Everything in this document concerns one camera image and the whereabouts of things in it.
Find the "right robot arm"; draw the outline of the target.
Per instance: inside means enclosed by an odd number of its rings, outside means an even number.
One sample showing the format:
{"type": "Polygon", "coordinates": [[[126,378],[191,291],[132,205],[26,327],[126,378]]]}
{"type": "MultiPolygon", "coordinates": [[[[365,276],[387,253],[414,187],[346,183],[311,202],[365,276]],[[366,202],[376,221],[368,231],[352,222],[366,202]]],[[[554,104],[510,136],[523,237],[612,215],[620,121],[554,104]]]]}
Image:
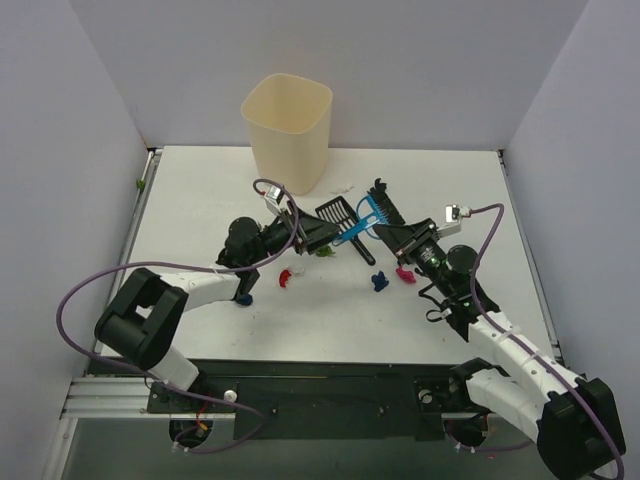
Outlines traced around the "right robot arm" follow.
{"type": "Polygon", "coordinates": [[[513,325],[482,289],[477,274],[490,243],[478,250],[440,240],[460,231],[469,207],[449,205],[446,221],[427,218],[409,224],[376,181],[367,201],[377,216],[375,235],[401,265],[412,265],[443,298],[439,317],[481,355],[455,367],[447,383],[449,402],[498,414],[529,438],[558,479],[599,478],[613,463],[625,476],[626,444],[613,391],[601,379],[587,379],[547,355],[513,325]]]}

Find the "blue hand brush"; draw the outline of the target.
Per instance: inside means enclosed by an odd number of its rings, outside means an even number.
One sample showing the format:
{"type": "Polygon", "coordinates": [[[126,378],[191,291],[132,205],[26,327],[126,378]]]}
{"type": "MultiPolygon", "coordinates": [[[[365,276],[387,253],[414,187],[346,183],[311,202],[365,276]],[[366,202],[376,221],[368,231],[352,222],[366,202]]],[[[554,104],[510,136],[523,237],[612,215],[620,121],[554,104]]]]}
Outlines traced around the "blue hand brush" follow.
{"type": "Polygon", "coordinates": [[[377,235],[373,235],[370,233],[370,230],[376,224],[384,224],[390,225],[391,218],[388,213],[384,211],[382,205],[373,197],[372,194],[367,194],[363,197],[355,209],[355,217],[354,225],[348,227],[344,233],[340,233],[337,237],[332,240],[332,245],[337,247],[341,244],[353,240],[357,235],[362,232],[365,232],[374,240],[379,240],[380,237],[377,235]],[[371,209],[371,212],[364,217],[359,216],[359,209],[363,202],[366,202],[371,209]]]}

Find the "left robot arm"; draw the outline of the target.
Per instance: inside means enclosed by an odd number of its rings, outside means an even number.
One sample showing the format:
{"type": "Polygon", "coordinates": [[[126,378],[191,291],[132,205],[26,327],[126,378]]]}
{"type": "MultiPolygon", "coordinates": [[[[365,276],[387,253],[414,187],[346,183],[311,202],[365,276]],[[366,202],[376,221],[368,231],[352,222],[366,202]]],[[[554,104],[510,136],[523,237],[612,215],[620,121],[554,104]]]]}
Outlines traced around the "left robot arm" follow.
{"type": "Polygon", "coordinates": [[[338,225],[304,211],[283,211],[266,227],[239,217],[229,226],[217,260],[229,273],[158,275],[138,268],[98,320],[95,336],[133,366],[171,385],[170,399],[181,410],[195,411],[204,403],[206,388],[197,380],[198,368],[172,345],[183,313],[221,301],[251,305],[251,290],[259,279],[257,263],[290,247],[298,254],[313,254],[339,232],[338,225]]]}

